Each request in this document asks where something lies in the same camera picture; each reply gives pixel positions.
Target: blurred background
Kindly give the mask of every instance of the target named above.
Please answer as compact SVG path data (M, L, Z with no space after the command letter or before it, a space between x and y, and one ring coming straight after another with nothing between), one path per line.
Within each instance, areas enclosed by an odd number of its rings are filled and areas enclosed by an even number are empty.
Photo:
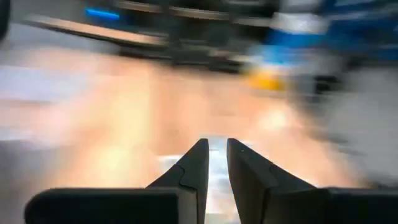
M207 223L239 223L226 139L317 186L398 184L388 0L0 0L0 222L54 187L145 187L210 140Z

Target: wooden floor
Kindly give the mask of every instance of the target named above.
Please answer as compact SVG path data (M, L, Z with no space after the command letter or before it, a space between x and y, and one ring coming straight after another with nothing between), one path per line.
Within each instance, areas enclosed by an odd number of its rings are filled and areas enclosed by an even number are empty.
M13 109L3 124L62 149L63 165L41 189L144 187L161 173L157 156L182 154L211 135L250 142L316 186L363 186L327 143L310 137L310 118L287 101L253 92L238 77L94 52L87 46L102 43L85 39L76 44L84 45L80 49L46 45L46 38L20 47L10 37L2 63L86 75L90 84L56 104L1 102Z

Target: yellow object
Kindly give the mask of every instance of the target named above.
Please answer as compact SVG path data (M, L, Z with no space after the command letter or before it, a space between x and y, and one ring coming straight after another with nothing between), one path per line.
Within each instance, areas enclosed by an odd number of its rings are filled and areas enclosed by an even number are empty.
M261 90L284 91L286 83L281 79L282 71L274 68L255 68L246 72L251 87Z

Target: black plastic part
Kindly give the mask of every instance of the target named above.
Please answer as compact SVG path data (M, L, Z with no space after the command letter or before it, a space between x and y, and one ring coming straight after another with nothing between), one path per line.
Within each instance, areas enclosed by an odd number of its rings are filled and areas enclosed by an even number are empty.
M174 166L147 188L178 187L197 193L198 224L205 222L209 175L209 143L200 139Z
M199 140L145 189L52 189L25 207L27 224L204 224L209 148Z
M178 189L53 189L25 208L27 224L179 223Z
M227 151L242 224L398 223L396 189L317 189L235 139Z
M313 189L236 139L227 146L229 181L242 224L260 224L273 190Z
M0 0L0 40L2 40L7 34L10 20L10 11L10 0Z

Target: floor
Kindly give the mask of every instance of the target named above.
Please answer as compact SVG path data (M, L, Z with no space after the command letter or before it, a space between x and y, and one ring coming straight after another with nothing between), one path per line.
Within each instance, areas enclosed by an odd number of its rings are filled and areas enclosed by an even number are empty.
M27 150L18 143L8 152L19 148L21 171L4 191L21 196L7 223L21 223L21 204L43 189L145 187L163 172L159 156L183 154L205 137L240 139L319 187L364 186L289 101L252 91L239 77L115 52L104 42L12 25L0 46L3 68L84 77L85 85L68 98L0 99L1 127L28 136L16 138Z

